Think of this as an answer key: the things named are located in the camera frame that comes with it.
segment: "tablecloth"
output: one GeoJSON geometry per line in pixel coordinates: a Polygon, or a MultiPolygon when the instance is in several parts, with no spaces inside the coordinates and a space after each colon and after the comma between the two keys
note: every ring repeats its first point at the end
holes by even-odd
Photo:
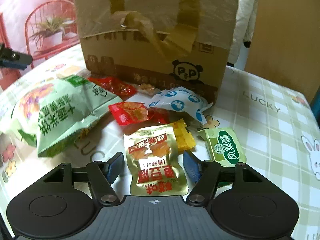
{"type": "MultiPolygon", "coordinates": [[[[80,45],[45,61],[0,95],[0,118],[35,83],[78,73],[84,68],[80,45]]],[[[146,102],[149,97],[137,94],[129,100],[146,102]]],[[[320,130],[305,97],[252,74],[226,67],[217,103],[204,113],[208,121],[205,125],[186,120],[197,142],[195,154],[200,159],[208,159],[204,141],[196,134],[198,130],[232,127],[247,156],[247,163],[297,202],[300,217],[292,237],[319,240],[320,130]]],[[[0,136],[1,152],[0,213],[10,228],[5,215],[9,201],[49,170],[62,162],[83,167],[90,161],[106,161],[116,152],[125,151],[123,133],[107,115],[86,138],[54,158],[37,158],[34,148],[7,135],[0,136]],[[10,151],[13,152],[11,159],[7,156],[10,151]]],[[[179,163],[182,165],[182,156],[179,156],[179,163]]],[[[113,188],[120,197],[129,195],[130,182],[131,175],[126,166],[113,188]]],[[[188,184],[190,191],[193,185],[190,181],[188,184]]],[[[79,183],[75,187],[90,194],[86,184],[79,183]]],[[[217,194],[228,188],[219,189],[217,194]]]]}

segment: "rabbit cartoon print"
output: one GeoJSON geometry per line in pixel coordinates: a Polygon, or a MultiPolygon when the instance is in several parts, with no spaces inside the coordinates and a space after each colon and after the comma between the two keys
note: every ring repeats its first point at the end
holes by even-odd
{"type": "Polygon", "coordinates": [[[311,169],[316,179],[320,180],[320,143],[318,140],[311,143],[304,135],[301,136],[301,140],[309,152],[311,169]]]}

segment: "red snack packet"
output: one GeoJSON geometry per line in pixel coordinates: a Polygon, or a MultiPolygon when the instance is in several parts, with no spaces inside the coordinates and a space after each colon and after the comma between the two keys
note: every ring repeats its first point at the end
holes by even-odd
{"type": "Polygon", "coordinates": [[[119,125],[148,121],[154,116],[154,111],[148,110],[143,103],[136,102],[109,105],[109,110],[119,125]]]}
{"type": "Polygon", "coordinates": [[[152,120],[156,123],[160,124],[168,124],[169,121],[169,113],[168,110],[161,108],[150,107],[149,110],[154,112],[152,120]]]}
{"type": "Polygon", "coordinates": [[[89,81],[101,86],[102,88],[114,93],[117,96],[133,96],[137,90],[116,77],[88,78],[89,81]]]}

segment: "snack food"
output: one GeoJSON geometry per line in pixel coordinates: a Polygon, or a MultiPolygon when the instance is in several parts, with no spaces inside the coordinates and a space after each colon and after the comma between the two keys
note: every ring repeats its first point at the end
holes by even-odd
{"type": "Polygon", "coordinates": [[[143,103],[121,102],[109,105],[109,110],[119,125],[129,125],[150,120],[154,116],[143,103]]]}
{"type": "Polygon", "coordinates": [[[116,77],[89,77],[88,80],[120,97],[133,96],[137,92],[133,86],[128,85],[116,77]]]}
{"type": "Polygon", "coordinates": [[[133,86],[138,90],[138,92],[140,92],[142,94],[149,95],[149,96],[154,96],[155,94],[160,92],[160,89],[155,88],[151,84],[145,84],[145,83],[143,83],[141,85],[133,84],[133,86]]]}
{"type": "Polygon", "coordinates": [[[87,133],[121,98],[79,76],[39,84],[0,121],[0,131],[37,147],[39,157],[53,157],[87,133]]]}
{"type": "Polygon", "coordinates": [[[177,142],[170,124],[124,135],[131,195],[185,195],[188,184],[178,163],[177,142]]]}
{"type": "Polygon", "coordinates": [[[194,146],[196,146],[196,141],[193,138],[190,132],[187,132],[186,127],[183,119],[180,119],[177,122],[173,122],[170,125],[173,127],[174,135],[177,139],[178,151],[185,151],[190,150],[194,146]]]}
{"type": "Polygon", "coordinates": [[[209,156],[221,166],[234,167],[247,158],[232,128],[204,129],[198,132],[205,140],[209,156]]]}
{"type": "Polygon", "coordinates": [[[202,112],[212,106],[196,93],[184,87],[173,88],[170,90],[162,90],[154,95],[147,107],[163,108],[177,112],[187,112],[194,119],[206,124],[202,112]]]}

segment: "panda logo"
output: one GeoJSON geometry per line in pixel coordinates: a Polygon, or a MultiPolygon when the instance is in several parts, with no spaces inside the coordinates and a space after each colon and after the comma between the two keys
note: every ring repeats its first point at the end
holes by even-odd
{"type": "Polygon", "coordinates": [[[203,84],[202,81],[199,80],[200,72],[203,71],[203,68],[200,65],[193,65],[192,63],[179,60],[174,60],[172,62],[173,65],[173,73],[170,75],[174,76],[176,80],[184,80],[189,81],[190,83],[200,83],[203,84]]]}

